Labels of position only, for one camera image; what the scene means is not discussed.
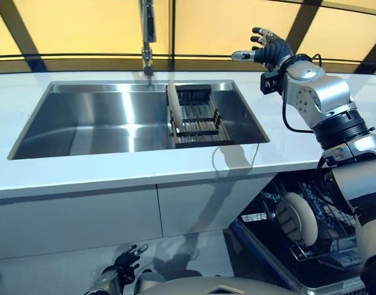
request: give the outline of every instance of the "cabinet door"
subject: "cabinet door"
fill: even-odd
[[[4,202],[0,259],[161,237],[155,185]]]
[[[225,229],[275,175],[159,184],[163,236]]]

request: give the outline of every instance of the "faucet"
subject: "faucet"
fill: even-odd
[[[141,30],[143,32],[143,48],[141,49],[141,56],[143,59],[143,72],[147,76],[149,85],[151,85],[151,77],[154,70],[152,64],[152,51],[150,43],[156,41],[155,26],[154,26],[154,10],[152,7],[152,0],[139,0]]]

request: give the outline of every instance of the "sink basin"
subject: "sink basin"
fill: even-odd
[[[182,81],[211,87],[210,99],[235,144],[268,138],[233,81]],[[9,159],[172,149],[167,81],[53,82],[35,108]]]

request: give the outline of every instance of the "white countertop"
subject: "white countertop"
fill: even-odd
[[[290,132],[281,116],[281,97],[263,95],[261,73],[156,73],[156,80],[232,79],[270,138],[269,143],[134,153],[8,160],[35,106],[52,81],[132,81],[138,72],[76,72],[0,75],[0,199],[125,186],[170,183],[218,176],[254,175],[315,168],[322,150],[315,136]],[[376,126],[376,76],[347,79],[367,126]],[[307,128],[287,108],[295,128]]]

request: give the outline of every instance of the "wire rack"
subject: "wire rack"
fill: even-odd
[[[171,137],[174,148],[222,146],[234,144],[221,115],[210,99],[209,85],[176,86],[182,112],[182,130],[176,128],[170,111]]]
[[[301,232],[297,241],[284,237],[285,245],[290,249],[298,261],[320,258],[334,253],[342,253],[357,248],[354,234],[354,219],[324,200],[330,201],[313,181],[297,181],[293,184],[294,192],[300,194],[310,205],[318,223],[318,239],[312,246],[306,246]],[[242,212],[244,222],[253,222],[268,219],[278,223],[276,206],[283,202],[287,192],[283,183],[270,183]]]

